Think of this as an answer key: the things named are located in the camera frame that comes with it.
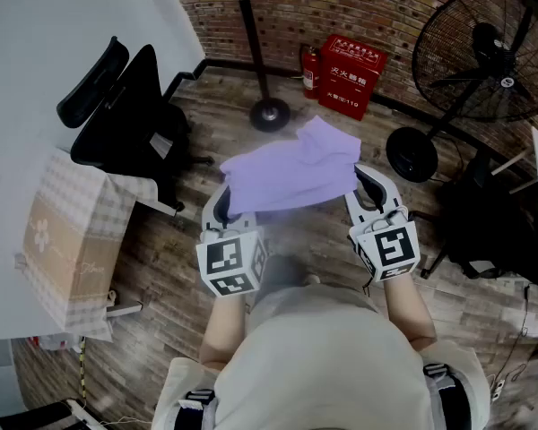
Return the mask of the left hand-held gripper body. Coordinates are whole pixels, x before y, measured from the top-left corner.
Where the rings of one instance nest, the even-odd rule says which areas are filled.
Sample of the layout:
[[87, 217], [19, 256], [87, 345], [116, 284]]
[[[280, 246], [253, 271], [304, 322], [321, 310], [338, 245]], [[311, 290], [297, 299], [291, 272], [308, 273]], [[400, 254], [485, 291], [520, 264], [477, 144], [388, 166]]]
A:
[[269, 253], [264, 231], [203, 228], [196, 253], [201, 279], [217, 297], [246, 294], [260, 289]]

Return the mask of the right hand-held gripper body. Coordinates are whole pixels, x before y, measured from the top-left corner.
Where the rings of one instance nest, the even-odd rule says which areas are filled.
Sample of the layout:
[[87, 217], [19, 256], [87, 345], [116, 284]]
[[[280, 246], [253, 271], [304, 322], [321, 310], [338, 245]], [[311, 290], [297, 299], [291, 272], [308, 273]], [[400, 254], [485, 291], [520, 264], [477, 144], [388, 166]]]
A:
[[417, 230], [404, 206], [352, 226], [349, 238], [371, 282], [411, 273], [420, 262]]

